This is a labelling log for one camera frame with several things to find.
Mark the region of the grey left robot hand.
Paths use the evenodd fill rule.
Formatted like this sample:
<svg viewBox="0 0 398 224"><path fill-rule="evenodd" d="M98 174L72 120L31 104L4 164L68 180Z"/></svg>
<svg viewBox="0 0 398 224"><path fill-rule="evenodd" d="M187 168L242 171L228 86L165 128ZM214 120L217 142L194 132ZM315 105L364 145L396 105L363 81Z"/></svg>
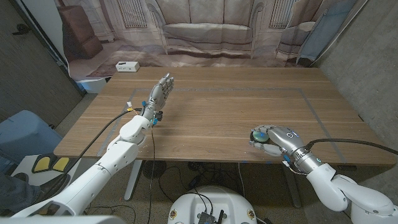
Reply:
<svg viewBox="0 0 398 224"><path fill-rule="evenodd" d="M140 115L148 120L154 118L155 114L165 106L169 93L173 88L174 78L170 76L170 73L167 73L153 87Z"/></svg>

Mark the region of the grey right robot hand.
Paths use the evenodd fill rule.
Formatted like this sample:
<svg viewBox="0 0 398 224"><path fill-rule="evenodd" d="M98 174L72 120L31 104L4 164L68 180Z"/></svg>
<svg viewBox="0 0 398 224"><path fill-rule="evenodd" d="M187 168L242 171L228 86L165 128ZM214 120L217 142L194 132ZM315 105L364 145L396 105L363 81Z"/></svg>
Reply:
<svg viewBox="0 0 398 224"><path fill-rule="evenodd" d="M287 154L294 158L297 169L309 174L323 163L305 145L300 136L290 128L261 125L252 130L249 144L271 156Z"/></svg>

